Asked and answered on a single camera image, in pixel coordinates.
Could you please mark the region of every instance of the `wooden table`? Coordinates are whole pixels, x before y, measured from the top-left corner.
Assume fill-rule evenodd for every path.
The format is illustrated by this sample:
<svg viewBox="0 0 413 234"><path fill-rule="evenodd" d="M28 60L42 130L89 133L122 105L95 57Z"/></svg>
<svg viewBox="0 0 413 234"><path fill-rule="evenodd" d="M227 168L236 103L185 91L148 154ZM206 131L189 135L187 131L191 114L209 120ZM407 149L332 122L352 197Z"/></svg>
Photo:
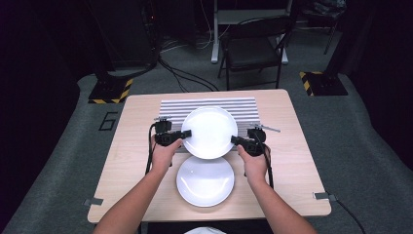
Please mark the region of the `wooden table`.
<svg viewBox="0 0 413 234"><path fill-rule="evenodd" d="M98 223L102 216L144 176L148 155L148 131L159 116L162 100L198 98L251 98L256 100L261 124L280 129L265 131L272 149L275 190L300 215L328 215L326 200L316 200L314 192L324 192L319 173L304 138L288 93L284 90L234 91L144 95L128 97L112 145L107 155L94 197L101 205L91 205L88 220ZM224 220L264 217L246 178L244 163L236 151L224 158L235 174L235 185L222 203L200 208L187 203L176 188L176 175L189 153L177 153L143 221Z"/></svg>

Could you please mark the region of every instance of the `striped metal panel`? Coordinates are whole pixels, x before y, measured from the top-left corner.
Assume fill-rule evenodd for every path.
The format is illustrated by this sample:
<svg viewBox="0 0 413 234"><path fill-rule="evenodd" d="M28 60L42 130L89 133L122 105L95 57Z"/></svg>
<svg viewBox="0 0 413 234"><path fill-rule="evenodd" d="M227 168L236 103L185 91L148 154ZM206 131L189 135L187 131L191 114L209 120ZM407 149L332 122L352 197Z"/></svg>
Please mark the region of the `striped metal panel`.
<svg viewBox="0 0 413 234"><path fill-rule="evenodd" d="M255 97L162 100L159 116L170 116L171 130L179 131L186 116L202 106L219 106L228 111L237 123L239 137L247 137L246 129L252 128L251 123L260 123Z"/></svg>

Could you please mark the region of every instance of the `chair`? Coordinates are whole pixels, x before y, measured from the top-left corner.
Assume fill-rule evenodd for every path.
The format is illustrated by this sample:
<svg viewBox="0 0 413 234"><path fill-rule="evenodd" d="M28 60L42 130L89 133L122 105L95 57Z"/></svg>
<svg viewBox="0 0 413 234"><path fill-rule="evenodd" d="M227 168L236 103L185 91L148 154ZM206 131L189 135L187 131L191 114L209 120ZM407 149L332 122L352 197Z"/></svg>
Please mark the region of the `chair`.
<svg viewBox="0 0 413 234"><path fill-rule="evenodd" d="M324 54L328 52L339 19L346 11L345 0L293 0L290 16L297 21L301 16L315 24L328 26L329 38Z"/></svg>
<svg viewBox="0 0 413 234"><path fill-rule="evenodd" d="M279 87L282 68L282 53L285 38L291 32L293 20L288 16L248 19L236 24L221 38L223 58L219 67L218 78L225 69L227 91L230 90L229 72L278 67L276 89Z"/></svg>

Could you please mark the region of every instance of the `forearm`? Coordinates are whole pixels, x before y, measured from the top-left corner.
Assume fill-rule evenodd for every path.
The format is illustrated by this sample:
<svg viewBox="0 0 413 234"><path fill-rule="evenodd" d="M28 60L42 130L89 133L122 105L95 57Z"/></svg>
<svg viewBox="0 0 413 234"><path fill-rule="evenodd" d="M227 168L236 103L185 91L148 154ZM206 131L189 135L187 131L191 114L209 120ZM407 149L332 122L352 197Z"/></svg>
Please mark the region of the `forearm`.
<svg viewBox="0 0 413 234"><path fill-rule="evenodd" d="M149 172L106 213L94 233L135 233L164 175Z"/></svg>
<svg viewBox="0 0 413 234"><path fill-rule="evenodd" d="M274 233L317 233L265 180L249 184Z"/></svg>

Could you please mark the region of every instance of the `yellow and black hazard tape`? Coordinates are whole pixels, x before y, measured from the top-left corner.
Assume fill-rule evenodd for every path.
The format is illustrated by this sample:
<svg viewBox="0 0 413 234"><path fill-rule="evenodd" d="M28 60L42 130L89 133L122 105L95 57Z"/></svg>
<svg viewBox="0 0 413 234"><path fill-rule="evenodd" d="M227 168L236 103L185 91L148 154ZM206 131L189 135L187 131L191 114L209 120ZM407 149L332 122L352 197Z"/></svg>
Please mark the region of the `yellow and black hazard tape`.
<svg viewBox="0 0 413 234"><path fill-rule="evenodd" d="M109 104L109 103L121 103L124 102L125 99L128 96L128 92L131 89L131 83L133 82L133 79L130 79L127 84L125 85L124 90L122 91L122 94L119 98L117 99L89 99L89 103L95 103L95 104Z"/></svg>
<svg viewBox="0 0 413 234"><path fill-rule="evenodd" d="M308 80L307 74L322 74L322 72L315 71L315 72L300 72L301 80L303 81L304 89L307 92L308 96L314 96L313 90L311 89L310 82Z"/></svg>

